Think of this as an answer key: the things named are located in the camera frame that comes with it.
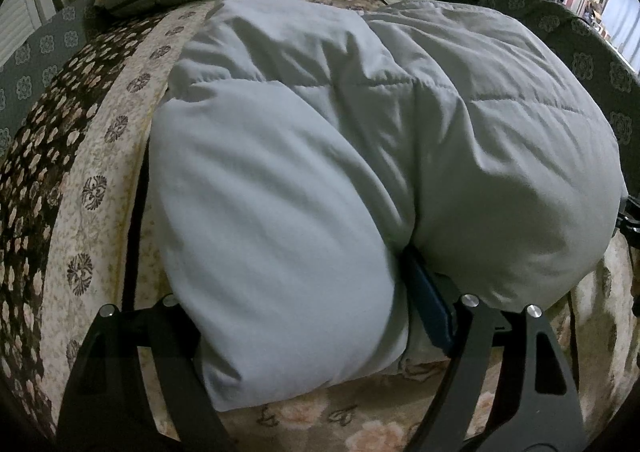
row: black metal bracket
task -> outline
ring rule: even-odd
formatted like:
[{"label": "black metal bracket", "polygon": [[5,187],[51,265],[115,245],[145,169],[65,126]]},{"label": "black metal bracket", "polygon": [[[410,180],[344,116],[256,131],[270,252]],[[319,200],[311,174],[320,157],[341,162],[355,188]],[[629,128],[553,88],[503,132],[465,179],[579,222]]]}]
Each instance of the black metal bracket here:
[{"label": "black metal bracket", "polygon": [[[64,452],[234,452],[191,359],[200,333],[173,295],[121,313],[100,308],[78,351],[62,400],[56,445]],[[180,442],[156,430],[138,347],[151,347]]]},{"label": "black metal bracket", "polygon": [[[429,285],[434,274],[415,249],[403,253],[402,270],[410,298],[420,300],[418,312],[431,341],[448,344],[450,328],[456,327],[454,346],[444,349],[452,357],[449,368],[405,452],[584,450],[586,433],[572,372],[539,307],[508,313],[459,292],[452,304],[454,286],[441,295]],[[446,313],[450,321],[434,325],[434,313]],[[465,440],[496,346],[504,353],[492,410],[484,432]]]}]

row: white pillow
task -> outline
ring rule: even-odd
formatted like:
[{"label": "white pillow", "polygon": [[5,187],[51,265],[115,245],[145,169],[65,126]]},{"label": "white pillow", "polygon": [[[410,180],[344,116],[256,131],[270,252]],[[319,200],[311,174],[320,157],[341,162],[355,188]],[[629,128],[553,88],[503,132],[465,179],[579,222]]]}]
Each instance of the white pillow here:
[{"label": "white pillow", "polygon": [[219,410],[395,363],[410,241],[463,291],[546,307],[602,256],[624,191],[586,91],[479,7],[221,0],[168,86],[150,194]]}]

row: gray patterned fabric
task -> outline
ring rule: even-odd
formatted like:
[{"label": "gray patterned fabric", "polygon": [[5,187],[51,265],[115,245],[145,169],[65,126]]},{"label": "gray patterned fabric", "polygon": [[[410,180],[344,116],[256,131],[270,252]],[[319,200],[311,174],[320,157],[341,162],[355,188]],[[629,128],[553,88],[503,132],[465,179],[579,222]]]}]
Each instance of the gray patterned fabric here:
[{"label": "gray patterned fabric", "polygon": [[0,163],[53,77],[106,24],[93,4],[77,0],[60,10],[0,66]]},{"label": "gray patterned fabric", "polygon": [[557,0],[479,0],[479,4],[516,18],[573,71],[609,119],[620,146],[629,194],[640,193],[640,80],[632,68],[593,28]]}]

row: beige floral fabric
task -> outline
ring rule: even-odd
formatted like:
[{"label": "beige floral fabric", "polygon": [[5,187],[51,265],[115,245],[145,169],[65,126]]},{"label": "beige floral fabric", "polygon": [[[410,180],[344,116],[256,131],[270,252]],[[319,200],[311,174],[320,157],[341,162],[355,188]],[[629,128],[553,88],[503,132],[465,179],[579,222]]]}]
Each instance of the beige floral fabric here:
[{"label": "beige floral fabric", "polygon": [[[383,4],[309,1],[354,10]],[[2,167],[0,374],[46,434],[55,431],[66,379],[97,310],[107,302],[120,305],[127,233],[152,113],[182,45],[213,3],[190,4],[98,36],[54,78]],[[543,23],[545,29],[554,21]],[[118,57],[120,52],[126,57]],[[62,79],[63,88],[57,85]],[[42,115],[62,123],[42,130]],[[170,291],[148,203],[141,223],[136,308],[151,306]],[[546,314],[567,357],[577,359],[580,401],[594,434],[638,376],[632,276],[626,242],[617,235],[598,269]],[[577,354],[571,352],[572,325]],[[177,438],[149,350],[140,350],[140,357],[156,427]],[[320,388],[221,418],[241,452],[396,452],[417,429],[446,368],[446,361],[406,360],[395,376]],[[494,350],[468,435],[484,429],[499,371],[500,352]]]}]

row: blue strap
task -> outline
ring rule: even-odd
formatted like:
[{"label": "blue strap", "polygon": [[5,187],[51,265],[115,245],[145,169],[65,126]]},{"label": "blue strap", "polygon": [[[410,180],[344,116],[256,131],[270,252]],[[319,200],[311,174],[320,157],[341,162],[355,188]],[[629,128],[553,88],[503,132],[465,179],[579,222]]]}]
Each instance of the blue strap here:
[{"label": "blue strap", "polygon": [[438,291],[438,283],[443,279],[430,274],[420,255],[411,248],[402,253],[401,273],[409,299],[414,303],[431,343],[450,356],[455,340],[455,311]]}]

